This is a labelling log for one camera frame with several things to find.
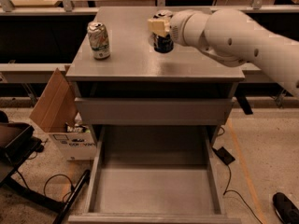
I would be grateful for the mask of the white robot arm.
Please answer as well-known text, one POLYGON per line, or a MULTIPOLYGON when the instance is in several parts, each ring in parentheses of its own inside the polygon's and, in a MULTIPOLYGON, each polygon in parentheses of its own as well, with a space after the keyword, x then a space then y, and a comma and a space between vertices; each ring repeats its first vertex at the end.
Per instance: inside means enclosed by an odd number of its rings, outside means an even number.
POLYGON ((253 63, 284 90, 299 97, 299 42, 263 28, 245 13, 182 10, 148 20, 154 34, 193 47, 228 67, 253 63))

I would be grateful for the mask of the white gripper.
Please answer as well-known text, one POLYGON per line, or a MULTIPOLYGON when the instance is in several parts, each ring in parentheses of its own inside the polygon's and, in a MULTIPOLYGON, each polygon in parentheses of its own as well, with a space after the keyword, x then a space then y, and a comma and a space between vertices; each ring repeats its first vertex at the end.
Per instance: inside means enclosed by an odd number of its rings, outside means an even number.
POLYGON ((166 37, 184 47, 198 47, 209 15, 203 11, 183 10, 171 18, 148 19, 148 27, 154 34, 166 37))

